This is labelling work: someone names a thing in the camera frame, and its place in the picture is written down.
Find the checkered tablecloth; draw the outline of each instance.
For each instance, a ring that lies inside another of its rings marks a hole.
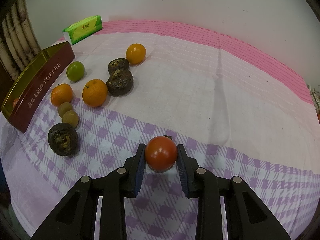
[[[132,43],[147,49],[146,60],[130,68],[133,89],[88,107],[81,98],[85,83],[106,81],[108,63],[124,57]],[[60,157],[48,145],[50,127],[61,122],[51,90],[25,134],[0,115],[0,157],[12,206],[30,235],[81,176],[106,176],[139,143],[164,134],[217,176],[241,176],[292,239],[308,225],[320,196],[320,127],[294,71],[244,42],[173,22],[108,22],[72,47],[85,77],[73,83],[64,72],[52,87],[73,88],[80,116],[76,156]],[[165,173],[147,168],[139,196],[125,200],[125,214],[128,239],[195,237],[197,200],[184,197],[176,166]],[[224,212],[223,224],[226,237]]]

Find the green tomato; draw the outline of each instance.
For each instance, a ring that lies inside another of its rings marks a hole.
[[[84,76],[84,65],[79,62],[75,61],[72,62],[67,69],[67,77],[73,82],[79,81]]]

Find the green tissue package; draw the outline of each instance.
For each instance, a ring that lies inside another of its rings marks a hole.
[[[101,16],[96,15],[78,21],[62,32],[64,39],[73,45],[101,29]]]

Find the cherry tomato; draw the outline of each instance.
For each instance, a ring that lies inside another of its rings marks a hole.
[[[16,98],[14,101],[13,101],[13,108],[15,108],[16,104],[18,103],[19,101],[19,98]]]
[[[131,64],[140,63],[146,56],[146,48],[138,43],[131,44],[125,53],[125,57]]]
[[[145,150],[146,162],[157,171],[170,168],[177,160],[177,157],[177,146],[171,139],[165,136],[152,138]]]

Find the white wall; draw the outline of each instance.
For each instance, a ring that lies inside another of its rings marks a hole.
[[[26,0],[42,48],[87,16],[179,21],[228,34],[320,84],[320,23],[305,0]]]

